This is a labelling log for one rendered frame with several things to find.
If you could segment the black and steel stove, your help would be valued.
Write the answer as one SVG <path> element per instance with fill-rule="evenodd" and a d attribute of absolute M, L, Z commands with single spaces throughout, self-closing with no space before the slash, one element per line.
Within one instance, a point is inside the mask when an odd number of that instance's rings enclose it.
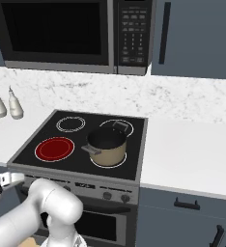
<path fill-rule="evenodd" d="M 81 149 L 94 129 L 114 121 L 130 123 L 125 159 L 116 166 L 103 168 Z M 137 205 L 148 120 L 130 116 L 91 114 L 55 110 L 8 161 L 12 172 L 25 175 L 29 189 L 37 178 L 46 178 L 60 186 L 107 191 L 118 197 L 129 195 Z"/>

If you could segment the blue-grey drawer front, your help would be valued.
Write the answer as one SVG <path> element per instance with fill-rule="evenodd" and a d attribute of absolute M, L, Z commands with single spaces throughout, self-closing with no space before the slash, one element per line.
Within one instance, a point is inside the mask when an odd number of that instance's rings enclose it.
<path fill-rule="evenodd" d="M 180 202 L 191 204 L 196 200 L 200 210 L 175 207 L 177 197 Z M 207 222 L 215 226 L 220 220 L 226 221 L 226 200 L 151 188 L 140 189 L 139 226 L 167 223 L 191 227 L 205 225 Z"/>

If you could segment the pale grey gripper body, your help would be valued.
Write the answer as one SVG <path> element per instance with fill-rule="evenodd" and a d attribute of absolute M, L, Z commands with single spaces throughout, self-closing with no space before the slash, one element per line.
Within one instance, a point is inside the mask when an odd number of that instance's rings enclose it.
<path fill-rule="evenodd" d="M 25 181 L 25 176 L 22 173 L 6 172 L 0 174 L 0 184 L 3 188 L 10 188 Z"/>

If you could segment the beige pot with black inside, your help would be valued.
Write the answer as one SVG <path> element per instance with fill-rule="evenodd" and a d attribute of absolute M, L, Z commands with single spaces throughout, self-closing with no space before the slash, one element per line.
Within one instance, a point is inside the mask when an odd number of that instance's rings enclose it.
<path fill-rule="evenodd" d="M 116 166 L 126 156 L 127 133 L 132 125 L 122 120 L 110 126 L 102 125 L 87 135 L 87 145 L 81 149 L 89 153 L 91 160 L 105 168 Z"/>

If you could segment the black and steel microwave oven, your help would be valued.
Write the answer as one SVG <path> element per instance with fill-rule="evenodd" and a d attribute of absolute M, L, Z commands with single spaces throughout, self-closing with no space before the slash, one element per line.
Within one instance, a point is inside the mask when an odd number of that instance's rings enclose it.
<path fill-rule="evenodd" d="M 144 75 L 155 0 L 0 0 L 9 69 Z"/>

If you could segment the steel oven door with window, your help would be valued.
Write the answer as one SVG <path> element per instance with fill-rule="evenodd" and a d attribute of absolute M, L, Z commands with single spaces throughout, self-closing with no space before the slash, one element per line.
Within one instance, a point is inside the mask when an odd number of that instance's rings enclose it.
<path fill-rule="evenodd" d="M 135 247 L 136 210 L 124 215 L 83 211 L 75 228 L 88 247 Z"/>

